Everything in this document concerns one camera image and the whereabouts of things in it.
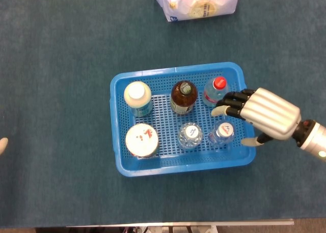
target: brown glass bottle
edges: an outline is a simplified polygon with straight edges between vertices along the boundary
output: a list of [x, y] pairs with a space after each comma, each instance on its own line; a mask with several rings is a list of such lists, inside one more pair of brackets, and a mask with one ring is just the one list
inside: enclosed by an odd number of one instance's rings
[[171, 91], [171, 108], [178, 114], [186, 114], [192, 110], [197, 97], [197, 88], [193, 83], [188, 80], [179, 81]]

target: white bottle cap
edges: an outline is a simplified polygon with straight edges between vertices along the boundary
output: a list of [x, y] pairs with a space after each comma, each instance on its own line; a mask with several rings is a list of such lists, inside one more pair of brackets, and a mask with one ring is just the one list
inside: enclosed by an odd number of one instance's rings
[[145, 94], [145, 88], [141, 83], [134, 82], [130, 85], [128, 95], [131, 98], [138, 100], [141, 99], [144, 96], [144, 94]]
[[127, 149], [138, 157], [150, 157], [158, 148], [156, 130], [147, 124], [136, 124], [126, 134]]
[[216, 131], [217, 135], [221, 137], [229, 137], [233, 135], [233, 126], [230, 123], [222, 123]]
[[152, 98], [148, 85], [141, 81], [130, 83], [124, 90], [124, 100], [132, 108], [140, 108], [150, 102]]
[[184, 133], [185, 137], [191, 140], [194, 140], [198, 137], [199, 135], [199, 130], [195, 125], [189, 125], [185, 129]]

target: white plastic bag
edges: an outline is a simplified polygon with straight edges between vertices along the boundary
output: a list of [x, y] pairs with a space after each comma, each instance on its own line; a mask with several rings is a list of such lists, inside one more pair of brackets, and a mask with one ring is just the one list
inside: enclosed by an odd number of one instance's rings
[[169, 22], [205, 18], [235, 11], [238, 0], [157, 0]]

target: clear plastic bottle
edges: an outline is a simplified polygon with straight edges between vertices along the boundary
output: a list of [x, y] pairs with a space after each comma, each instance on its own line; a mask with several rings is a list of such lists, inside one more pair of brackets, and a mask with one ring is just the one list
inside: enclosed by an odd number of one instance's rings
[[185, 123], [178, 133], [178, 143], [181, 149], [192, 150], [203, 139], [202, 129], [196, 123]]
[[205, 85], [202, 95], [203, 102], [209, 107], [215, 107], [218, 100], [228, 93], [228, 89], [226, 78], [217, 77], [210, 79]]
[[234, 125], [228, 120], [218, 121], [208, 134], [208, 141], [212, 146], [222, 146], [234, 139]]

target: bottle cap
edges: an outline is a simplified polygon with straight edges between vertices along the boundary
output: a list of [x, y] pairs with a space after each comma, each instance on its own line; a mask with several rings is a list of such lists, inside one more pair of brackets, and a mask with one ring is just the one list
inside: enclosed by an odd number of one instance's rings
[[224, 77], [217, 77], [213, 81], [213, 86], [218, 90], [224, 89], [226, 87], [226, 84], [227, 84], [227, 81], [226, 81], [226, 78], [224, 78]]
[[136, 124], [126, 134], [127, 149], [138, 157], [150, 157], [158, 148], [156, 130], [147, 124]]
[[192, 92], [192, 87], [189, 85], [189, 83], [187, 82], [183, 82], [181, 85], [180, 85], [180, 91], [182, 94], [184, 95], [189, 95], [190, 92]]
[[150, 102], [152, 93], [148, 85], [141, 81], [135, 81], [126, 87], [123, 96], [129, 107], [141, 108]]
[[140, 82], [136, 81], [130, 84], [128, 89], [128, 95], [131, 98], [138, 100], [141, 99], [144, 96], [144, 94], [145, 94], [145, 88]]
[[217, 135], [221, 137], [229, 137], [233, 135], [233, 126], [230, 123], [222, 123], [218, 127], [218, 130], [216, 131]]
[[194, 140], [199, 135], [199, 130], [195, 125], [189, 125], [186, 127], [184, 135], [186, 138]]

